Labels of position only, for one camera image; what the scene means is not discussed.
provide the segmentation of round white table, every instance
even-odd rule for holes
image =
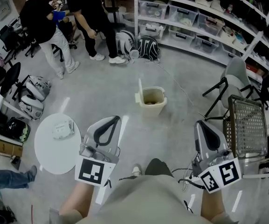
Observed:
[[[39,125],[34,147],[40,165],[52,174],[64,174],[69,172],[76,162],[82,138],[79,129],[74,122],[74,134],[63,140],[53,138],[54,125],[66,120],[72,120],[69,116],[56,113],[46,117]]]

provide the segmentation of black shorts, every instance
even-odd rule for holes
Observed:
[[[64,21],[60,21],[58,27],[66,38],[69,37],[73,30],[73,25],[70,21],[66,23]]]

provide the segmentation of black backpack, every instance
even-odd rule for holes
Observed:
[[[154,61],[157,59],[160,49],[154,38],[144,35],[138,41],[138,51],[140,58],[146,58],[150,61]]]

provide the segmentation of man in black shirt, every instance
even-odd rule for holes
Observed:
[[[64,68],[55,61],[51,44],[62,50],[65,67],[69,74],[79,66],[79,62],[75,62],[71,57],[65,36],[52,21],[52,11],[52,6],[45,0],[26,0],[20,14],[21,25],[28,28],[29,35],[36,39],[45,53],[47,62],[56,71],[57,76],[63,79]]]
[[[95,51],[96,32],[101,31],[106,37],[110,52],[109,62],[121,64],[125,60],[117,55],[116,34],[107,18],[101,0],[67,0],[69,11],[74,13],[78,29],[83,32],[86,49],[91,60],[101,61],[104,55]]]

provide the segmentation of trash can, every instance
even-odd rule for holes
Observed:
[[[156,117],[167,103],[164,89],[161,87],[142,88],[141,80],[138,80],[139,92],[135,94],[135,101],[142,108],[142,114],[148,117]]]

